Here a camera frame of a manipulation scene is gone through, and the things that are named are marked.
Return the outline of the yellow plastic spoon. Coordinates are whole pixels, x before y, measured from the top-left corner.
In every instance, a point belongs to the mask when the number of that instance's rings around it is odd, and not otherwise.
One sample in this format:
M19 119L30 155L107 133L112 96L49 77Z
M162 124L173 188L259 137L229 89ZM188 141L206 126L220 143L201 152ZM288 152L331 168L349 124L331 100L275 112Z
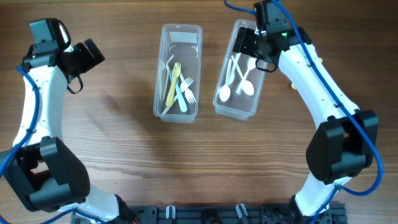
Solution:
M319 57L318 59L319 59L320 63L323 63L323 59L321 57ZM290 84L291 84L292 89L294 89L294 90L297 89L296 86L292 82Z

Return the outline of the thin white spoon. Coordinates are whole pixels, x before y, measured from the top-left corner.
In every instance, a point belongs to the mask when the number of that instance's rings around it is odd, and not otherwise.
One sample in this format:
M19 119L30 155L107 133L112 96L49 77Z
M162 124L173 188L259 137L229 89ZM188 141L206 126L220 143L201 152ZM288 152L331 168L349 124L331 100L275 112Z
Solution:
M226 70L225 82L224 82L224 85L220 88L220 91L219 91L219 98L220 98L220 100L222 102L226 102L229 99L229 96L231 94L231 90L230 90L229 84L228 84L231 64L232 64L232 59L230 58L229 61L228 61L228 66L227 66L227 70Z

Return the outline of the yellow plastic fork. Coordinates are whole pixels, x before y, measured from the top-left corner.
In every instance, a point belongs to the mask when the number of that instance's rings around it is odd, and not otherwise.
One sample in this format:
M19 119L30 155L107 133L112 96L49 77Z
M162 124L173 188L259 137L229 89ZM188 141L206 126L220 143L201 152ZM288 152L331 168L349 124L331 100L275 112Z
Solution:
M174 94L175 94L175 87L177 84L177 80L180 76L180 71L181 71L181 63L180 62L175 62L174 68L172 70L172 82L170 86L169 93L167 95L167 100L166 100L166 107L171 107L173 105L174 101Z

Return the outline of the thin white fork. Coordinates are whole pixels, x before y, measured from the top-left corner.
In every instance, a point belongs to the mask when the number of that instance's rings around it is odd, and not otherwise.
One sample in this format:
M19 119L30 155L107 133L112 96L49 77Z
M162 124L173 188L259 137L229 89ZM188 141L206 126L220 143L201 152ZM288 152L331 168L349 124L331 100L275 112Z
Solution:
M181 81L184 81L186 79L184 77L183 73L180 74L180 78L181 78ZM189 103L196 103L197 102L193 92L191 91L191 89L189 89L189 87L188 87L187 90L184 91L184 93L185 93L185 98L187 99L187 101Z

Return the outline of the curved white plastic fork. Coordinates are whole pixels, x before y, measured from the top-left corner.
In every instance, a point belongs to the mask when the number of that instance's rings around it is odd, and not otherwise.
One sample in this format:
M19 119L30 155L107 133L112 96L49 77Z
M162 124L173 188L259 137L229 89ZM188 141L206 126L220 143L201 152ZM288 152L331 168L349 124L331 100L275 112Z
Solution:
M167 73L166 73L166 78L165 78L163 100L165 100L165 98L166 98L166 93L167 93L167 88L168 88L168 83L169 83L169 73L170 73L169 62L173 59L173 57L174 57L174 54L165 63L165 67L166 67Z

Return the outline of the light blue plastic fork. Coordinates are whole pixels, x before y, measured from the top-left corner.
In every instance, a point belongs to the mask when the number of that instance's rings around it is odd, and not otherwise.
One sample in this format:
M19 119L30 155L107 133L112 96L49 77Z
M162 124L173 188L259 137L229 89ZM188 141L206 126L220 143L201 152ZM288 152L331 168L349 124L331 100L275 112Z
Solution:
M183 112L183 113L187 112L188 111L187 104L186 104L186 102L185 102L185 100L183 98L182 91L181 91L181 89L180 89L180 87L178 85L178 81L177 81L176 86L175 86L175 91L176 91L176 95L177 95L177 100L178 100L178 104L179 104L179 107L180 107L180 111Z

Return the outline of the light blue plastic spoon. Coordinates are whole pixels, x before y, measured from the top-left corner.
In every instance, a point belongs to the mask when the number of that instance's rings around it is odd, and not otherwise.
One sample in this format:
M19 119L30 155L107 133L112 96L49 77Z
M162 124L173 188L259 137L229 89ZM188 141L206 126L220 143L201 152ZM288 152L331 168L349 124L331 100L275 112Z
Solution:
M231 70L229 72L228 85L231 85L234 82L235 70L238 65L238 60L239 60L240 56L241 56L240 53L237 53L236 55L231 56L232 65L231 65Z

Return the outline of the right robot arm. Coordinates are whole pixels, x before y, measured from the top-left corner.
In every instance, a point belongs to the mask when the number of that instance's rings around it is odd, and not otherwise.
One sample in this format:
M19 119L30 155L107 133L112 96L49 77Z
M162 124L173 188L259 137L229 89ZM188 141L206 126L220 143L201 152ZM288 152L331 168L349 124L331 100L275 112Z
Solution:
M284 223L330 222L331 201L363 169L377 165L374 183L361 195L369 195L382 181L378 118L371 110L359 109L340 90L311 38L280 1L257 2L251 14L256 28L241 28L233 51L247 55L252 68L266 72L261 65L266 62L282 72L295 85L316 127L306 150L309 175L287 207L277 208L272 216Z

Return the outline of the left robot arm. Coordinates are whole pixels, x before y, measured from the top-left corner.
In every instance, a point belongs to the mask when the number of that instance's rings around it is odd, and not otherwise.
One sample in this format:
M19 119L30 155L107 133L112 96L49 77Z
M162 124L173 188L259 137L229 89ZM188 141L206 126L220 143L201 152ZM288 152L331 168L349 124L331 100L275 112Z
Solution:
M62 140L62 108L70 82L104 60L91 39L72 45L62 21L32 21L34 43L17 67L25 83L21 125L2 155L1 176L31 212L73 214L90 223L134 223L115 194L91 184L86 167Z

